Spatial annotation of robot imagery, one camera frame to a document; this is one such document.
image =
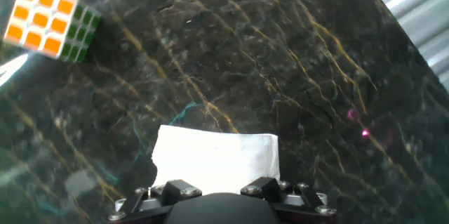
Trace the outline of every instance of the rubik's cube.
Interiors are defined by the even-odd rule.
[[[4,41],[81,62],[101,15],[81,0],[15,0]]]

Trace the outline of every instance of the screw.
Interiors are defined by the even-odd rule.
[[[309,186],[305,183],[298,183],[296,186],[298,186],[299,188],[308,188]]]
[[[125,218],[125,216],[126,216],[126,214],[124,212],[115,212],[115,213],[111,214],[108,219],[110,221],[116,221],[116,220]]]
[[[331,215],[337,212],[337,210],[330,208],[329,206],[317,206],[315,211],[323,214],[323,215]]]
[[[287,186],[289,186],[289,185],[290,185],[290,183],[289,183],[289,182],[287,182],[287,181],[281,181],[281,182],[279,183],[279,185],[282,185],[282,186],[285,186],[285,187],[287,187]]]
[[[261,193],[262,189],[260,189],[260,187],[255,186],[255,185],[248,185],[247,187],[243,188],[241,191],[246,194],[254,195],[257,193]]]
[[[137,189],[134,190],[134,192],[135,192],[136,194],[139,194],[139,193],[142,193],[142,192],[146,192],[146,191],[147,191],[147,189],[145,189],[145,188],[143,188],[143,187],[139,187],[139,188],[137,188]]]
[[[197,196],[200,194],[201,194],[201,191],[196,189],[195,187],[188,187],[188,188],[181,190],[182,196]]]

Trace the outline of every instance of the dark green marble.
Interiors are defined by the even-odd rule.
[[[83,1],[86,61],[30,54],[0,87],[3,222],[105,223],[192,102],[178,126],[278,135],[340,223],[449,221],[449,96],[380,0]]]

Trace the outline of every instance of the white cloth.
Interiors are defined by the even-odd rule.
[[[280,178],[278,137],[272,134],[213,133],[162,125],[152,159],[157,167],[154,185],[182,179],[203,195],[239,194],[261,176]]]

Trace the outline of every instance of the blue thread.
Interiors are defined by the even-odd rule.
[[[105,167],[103,167],[102,165],[100,165],[97,162],[95,164],[98,166],[98,168],[101,169],[103,174],[106,175],[106,180],[109,181],[112,185],[116,185],[119,183],[119,179],[116,176],[112,175],[110,172],[108,172]]]
[[[184,119],[185,117],[185,112],[187,111],[187,109],[191,108],[191,107],[195,107],[197,106],[197,104],[195,102],[192,102],[190,104],[188,104],[181,113],[179,113],[178,115],[175,116],[175,118],[169,123],[170,126],[173,126],[174,124],[181,122],[182,119]]]
[[[39,206],[42,208],[42,210],[49,211],[49,212],[54,213],[56,215],[60,215],[59,210],[57,210],[55,207],[51,206],[48,203],[39,203]]]
[[[139,140],[140,145],[143,147],[143,149],[144,149],[145,151],[147,151],[147,148],[146,148],[145,145],[143,144],[143,141],[142,141],[142,139],[141,139],[140,136],[139,136],[138,130],[137,130],[136,127],[135,127],[135,120],[134,120],[134,119],[133,119],[133,130],[134,130],[134,134],[138,137],[138,140]]]

